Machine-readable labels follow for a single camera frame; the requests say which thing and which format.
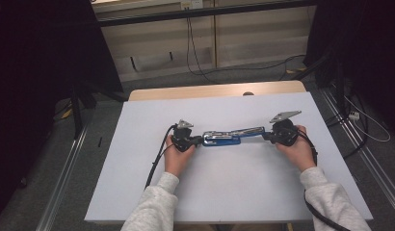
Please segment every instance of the metal bracket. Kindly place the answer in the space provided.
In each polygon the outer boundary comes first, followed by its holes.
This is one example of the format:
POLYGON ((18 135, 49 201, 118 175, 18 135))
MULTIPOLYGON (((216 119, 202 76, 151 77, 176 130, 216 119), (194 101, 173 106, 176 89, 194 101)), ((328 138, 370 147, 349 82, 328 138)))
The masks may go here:
POLYGON ((301 111, 279 113, 272 120, 270 120, 270 123, 280 122, 280 121, 283 121, 284 119, 298 115, 300 113, 301 113, 301 111))
POLYGON ((193 126, 194 126, 194 124, 192 124, 190 122, 187 122, 187 121, 185 121, 183 119, 180 119, 176 128, 182 129, 182 128, 190 128, 190 127, 193 127, 193 126))

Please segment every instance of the sleeve cuff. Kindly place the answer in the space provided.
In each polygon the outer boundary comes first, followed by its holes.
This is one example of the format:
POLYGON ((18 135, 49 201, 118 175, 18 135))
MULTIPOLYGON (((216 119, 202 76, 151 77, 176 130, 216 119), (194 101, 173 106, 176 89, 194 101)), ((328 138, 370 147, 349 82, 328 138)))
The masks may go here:
POLYGON ((323 172, 323 170, 319 167, 311 167, 300 175, 301 183, 306 190, 327 184, 328 180, 323 172))
POLYGON ((166 192, 173 194, 177 184, 179 184, 179 179, 175 175, 168 172, 164 172, 157 186, 161 187, 166 192))

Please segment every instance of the gray sleeve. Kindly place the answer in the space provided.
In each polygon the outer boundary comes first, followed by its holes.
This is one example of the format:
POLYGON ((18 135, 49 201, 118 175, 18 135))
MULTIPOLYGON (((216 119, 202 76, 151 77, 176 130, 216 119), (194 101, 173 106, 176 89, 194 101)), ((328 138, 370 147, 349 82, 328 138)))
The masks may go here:
MULTIPOLYGON (((300 176, 305 187, 305 198, 324 217, 350 230, 371 230, 365 219, 354 207, 345 189, 328 182, 319 167, 305 170, 300 176)), ((313 217, 315 230, 333 230, 313 217)))
POLYGON ((157 186, 149 186, 140 202, 121 230, 168 230, 173 229, 173 212, 177 197, 173 192, 179 179, 164 172, 157 186))

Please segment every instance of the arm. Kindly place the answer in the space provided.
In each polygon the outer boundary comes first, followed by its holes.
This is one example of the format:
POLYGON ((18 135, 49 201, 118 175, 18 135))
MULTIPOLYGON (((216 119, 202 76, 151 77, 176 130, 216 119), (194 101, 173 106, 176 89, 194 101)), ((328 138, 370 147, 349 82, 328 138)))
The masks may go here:
POLYGON ((189 159, 195 152, 191 146, 187 151, 178 151, 171 142, 171 136, 166 139, 165 172, 157 186, 149 186, 141 196, 137 208, 132 212, 121 230, 171 230, 173 229, 173 212, 177 197, 173 194, 179 183, 179 175, 185 169, 189 159))
MULTIPOLYGON (((306 133, 305 127, 298 128, 306 133)), ((305 187, 305 199, 324 217, 351 230, 370 230, 368 224, 352 205, 344 188, 330 183, 324 172, 316 167, 308 142, 298 137, 292 146, 279 143, 276 148, 302 172, 300 179, 305 187)), ((323 222, 313 217, 315 230, 332 230, 323 222)))

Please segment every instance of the wooden table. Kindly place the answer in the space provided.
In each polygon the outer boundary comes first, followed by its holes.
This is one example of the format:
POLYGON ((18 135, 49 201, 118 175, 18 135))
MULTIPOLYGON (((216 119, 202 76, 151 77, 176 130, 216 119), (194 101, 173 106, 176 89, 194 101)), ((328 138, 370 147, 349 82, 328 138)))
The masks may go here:
POLYGON ((167 89, 134 90, 129 95, 129 101, 239 96, 246 92, 251 92, 254 95, 260 95, 306 92, 306 90, 303 86, 303 83, 300 81, 210 85, 167 89))

